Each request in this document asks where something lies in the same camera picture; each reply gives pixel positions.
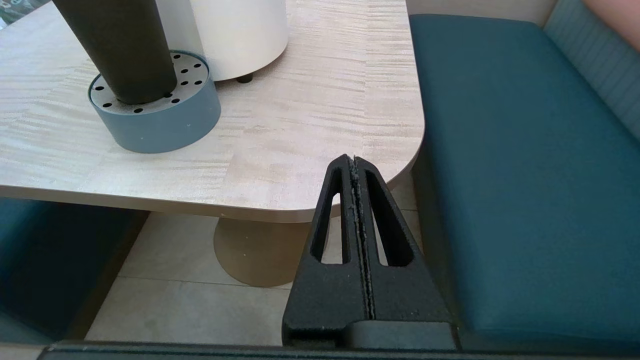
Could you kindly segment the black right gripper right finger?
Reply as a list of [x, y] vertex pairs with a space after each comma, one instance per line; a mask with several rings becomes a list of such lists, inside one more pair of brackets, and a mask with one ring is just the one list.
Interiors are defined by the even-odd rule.
[[354, 158], [359, 256], [373, 321], [452, 324], [441, 292], [381, 173]]

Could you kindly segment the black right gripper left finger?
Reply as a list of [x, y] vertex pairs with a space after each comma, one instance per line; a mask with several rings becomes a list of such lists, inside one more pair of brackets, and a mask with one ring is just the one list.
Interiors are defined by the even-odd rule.
[[[366, 321], [370, 306], [359, 237], [359, 209], [352, 173], [354, 160], [343, 154], [330, 162], [318, 196], [294, 282], [282, 317], [286, 347], [335, 347], [352, 323]], [[342, 262], [323, 263], [334, 196], [339, 196]]]

